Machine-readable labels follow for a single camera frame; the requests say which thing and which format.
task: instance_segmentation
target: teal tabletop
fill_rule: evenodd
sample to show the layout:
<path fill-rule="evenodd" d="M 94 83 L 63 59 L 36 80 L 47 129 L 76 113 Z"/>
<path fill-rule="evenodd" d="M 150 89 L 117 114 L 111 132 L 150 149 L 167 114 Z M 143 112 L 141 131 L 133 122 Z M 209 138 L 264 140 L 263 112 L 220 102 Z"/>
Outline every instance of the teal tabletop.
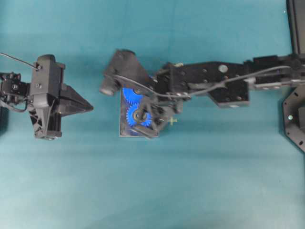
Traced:
<path fill-rule="evenodd" d="M 185 103 L 159 138 L 119 138 L 120 95 L 99 93 L 117 48 L 149 71 L 170 62 L 287 55 L 285 0 L 1 0 L 0 52 L 52 53 L 94 110 L 34 138 L 27 113 L 0 121 L 1 229 L 303 229 L 304 154 L 283 134 L 289 89 L 249 107 Z M 31 69 L 1 57 L 0 71 Z"/>

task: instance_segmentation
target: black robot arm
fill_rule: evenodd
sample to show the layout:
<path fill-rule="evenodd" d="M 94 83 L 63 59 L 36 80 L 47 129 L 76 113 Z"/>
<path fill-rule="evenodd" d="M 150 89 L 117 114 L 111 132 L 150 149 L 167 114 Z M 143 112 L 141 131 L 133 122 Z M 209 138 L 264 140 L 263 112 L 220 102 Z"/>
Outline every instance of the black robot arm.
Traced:
<path fill-rule="evenodd" d="M 149 76 L 135 53 L 117 50 L 104 71 L 100 92 L 114 95 L 122 87 L 144 95 L 139 106 L 138 125 L 133 130 L 144 136 L 158 134 L 173 114 L 182 111 L 183 102 L 193 96 L 209 96 L 219 107 L 249 104 L 249 90 L 298 87 L 305 84 L 305 56 L 254 58 L 242 64 L 204 62 L 196 64 L 167 63 Z M 140 125 L 149 112 L 150 127 Z"/>
<path fill-rule="evenodd" d="M 33 66 L 31 83 L 21 75 L 0 73 L 0 106 L 15 112 L 30 113 L 36 138 L 53 140 L 61 137 L 61 118 L 91 111 L 93 107 L 73 88 L 63 83 L 65 65 L 53 55 L 44 55 Z"/>

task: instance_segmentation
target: bolt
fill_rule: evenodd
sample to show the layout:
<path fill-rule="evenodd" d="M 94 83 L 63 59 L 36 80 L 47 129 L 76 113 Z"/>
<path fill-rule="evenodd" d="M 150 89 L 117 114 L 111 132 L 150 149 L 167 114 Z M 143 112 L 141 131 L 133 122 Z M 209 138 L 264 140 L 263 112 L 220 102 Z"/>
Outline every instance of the bolt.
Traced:
<path fill-rule="evenodd" d="M 19 86 L 17 84 L 13 84 L 12 88 L 13 88 L 13 90 L 18 90 Z"/>
<path fill-rule="evenodd" d="M 218 67 L 218 70 L 222 73 L 226 73 L 229 69 L 227 65 L 222 64 Z"/>

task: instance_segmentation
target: wire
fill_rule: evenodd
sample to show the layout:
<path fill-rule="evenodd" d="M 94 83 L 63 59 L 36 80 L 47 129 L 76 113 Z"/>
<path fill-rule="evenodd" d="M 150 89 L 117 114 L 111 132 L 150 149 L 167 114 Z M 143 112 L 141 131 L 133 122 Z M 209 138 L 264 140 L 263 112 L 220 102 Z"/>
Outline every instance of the wire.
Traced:
<path fill-rule="evenodd" d="M 200 91 L 189 93 L 189 94 L 180 94 L 180 95 L 178 95 L 178 94 L 177 95 L 160 94 L 160 93 L 155 92 L 153 89 L 150 89 L 149 87 L 147 87 L 147 86 L 145 86 L 145 85 L 143 85 L 141 83 L 138 83 L 135 80 L 129 79 L 129 78 L 125 77 L 125 76 L 115 75 L 115 77 L 121 78 L 121 79 L 129 81 L 131 83 L 134 83 L 135 85 L 138 85 L 138 86 L 146 89 L 147 91 L 154 93 L 156 96 L 159 96 L 159 97 L 190 98 L 190 97 L 192 97 L 194 95 L 205 94 L 205 93 L 208 93 L 208 92 L 210 92 L 212 90 L 215 90 L 217 88 L 224 87 L 224 85 L 226 83 L 229 83 L 229 82 L 233 82 L 233 81 L 237 81 L 237 80 L 243 80 L 243 79 L 251 78 L 251 77 L 258 76 L 258 75 L 261 75 L 261 74 L 264 74 L 264 73 L 268 73 L 268 72 L 271 72 L 271 71 L 280 70 L 280 69 L 286 69 L 286 68 L 291 68 L 291 67 L 283 65 L 283 66 L 277 66 L 277 67 L 273 67 L 273 68 L 267 68 L 267 69 L 264 69 L 264 70 L 261 70 L 261 71 L 258 71 L 258 72 L 254 72 L 254 73 L 250 73 L 250 74 L 246 74 L 246 75 L 242 75 L 242 76 L 237 76 L 237 77 L 234 77 L 234 78 L 231 78 L 231 79 L 223 80 L 223 81 L 221 81 L 219 83 L 216 83 L 213 86 L 211 86 L 211 87 L 209 87 L 207 89 L 204 89 L 204 90 L 200 90 Z"/>
<path fill-rule="evenodd" d="M 11 110 L 11 111 L 15 111 L 15 112 L 19 112 L 19 113 L 25 112 L 25 111 L 27 110 L 27 108 L 28 108 L 28 103 L 27 103 L 27 101 L 26 101 L 26 103 L 25 103 L 24 109 L 18 109 L 18 108 L 14 107 L 14 106 L 11 106 L 11 105 L 9 105 L 8 103 L 6 103 L 5 101 L 3 101 L 3 100 L 1 100 L 1 99 L 0 99 L 0 105 L 3 106 L 3 107 L 5 107 L 5 108 L 8 108 L 8 109 Z"/>
<path fill-rule="evenodd" d="M 10 55 L 7 55 L 7 54 L 1 53 L 1 52 L 0 52 L 0 55 L 1 55 L 1 56 L 5 56 L 5 57 L 7 57 L 7 58 L 11 58 L 11 59 L 13 59 L 13 60 L 15 60 L 15 61 L 19 61 L 19 62 L 21 62 L 21 63 L 23 63 L 23 64 L 26 64 L 26 65 L 30 66 L 32 69 L 38 70 L 38 68 L 36 68 L 34 65 L 32 65 L 32 64 L 30 64 L 30 63 L 28 63 L 28 62 L 25 62 L 25 61 L 23 61 L 23 60 L 20 60 L 20 59 L 18 59 L 18 58 L 15 58 L 15 57 L 13 57 L 13 56 L 10 56 Z"/>

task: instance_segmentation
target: blue gear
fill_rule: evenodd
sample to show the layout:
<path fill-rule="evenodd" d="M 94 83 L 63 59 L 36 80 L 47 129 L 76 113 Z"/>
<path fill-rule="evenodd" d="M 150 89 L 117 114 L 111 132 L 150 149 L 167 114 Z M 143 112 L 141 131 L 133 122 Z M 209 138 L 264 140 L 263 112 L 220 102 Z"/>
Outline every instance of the blue gear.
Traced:
<path fill-rule="evenodd" d="M 133 118 L 133 113 L 139 108 L 138 104 L 134 104 L 129 107 L 127 113 L 126 113 L 126 119 L 130 127 L 133 127 L 137 124 L 135 119 Z M 151 115 L 149 113 L 146 113 L 146 120 L 142 123 L 140 123 L 143 126 L 149 126 L 152 122 Z"/>
<path fill-rule="evenodd" d="M 123 95 L 124 95 L 126 101 L 128 103 L 130 103 L 131 105 L 139 104 L 141 99 L 143 98 L 143 95 L 136 94 L 133 89 L 126 88 L 126 87 L 123 88 Z"/>

